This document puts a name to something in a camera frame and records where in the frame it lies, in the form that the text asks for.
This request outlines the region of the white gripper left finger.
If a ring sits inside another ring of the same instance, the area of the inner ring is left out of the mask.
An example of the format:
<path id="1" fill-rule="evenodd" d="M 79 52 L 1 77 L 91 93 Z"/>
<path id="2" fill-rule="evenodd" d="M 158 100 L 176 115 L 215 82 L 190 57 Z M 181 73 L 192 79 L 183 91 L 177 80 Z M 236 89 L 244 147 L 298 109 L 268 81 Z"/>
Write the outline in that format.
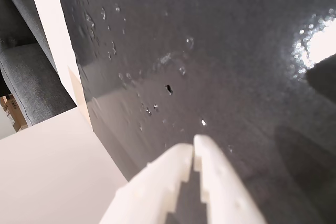
<path id="1" fill-rule="evenodd" d="M 169 148 L 116 191 L 100 223 L 165 223 L 167 214 L 176 210 L 192 161 L 193 145 Z"/>

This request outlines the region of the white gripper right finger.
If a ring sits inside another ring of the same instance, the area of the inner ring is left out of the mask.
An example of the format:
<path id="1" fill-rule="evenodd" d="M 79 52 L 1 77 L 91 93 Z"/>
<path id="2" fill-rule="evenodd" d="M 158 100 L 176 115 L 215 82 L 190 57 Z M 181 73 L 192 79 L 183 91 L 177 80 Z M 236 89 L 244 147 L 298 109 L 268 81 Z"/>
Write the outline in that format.
<path id="1" fill-rule="evenodd" d="M 194 170 L 207 223 L 266 223 L 243 182 L 215 141 L 194 136 Z"/>

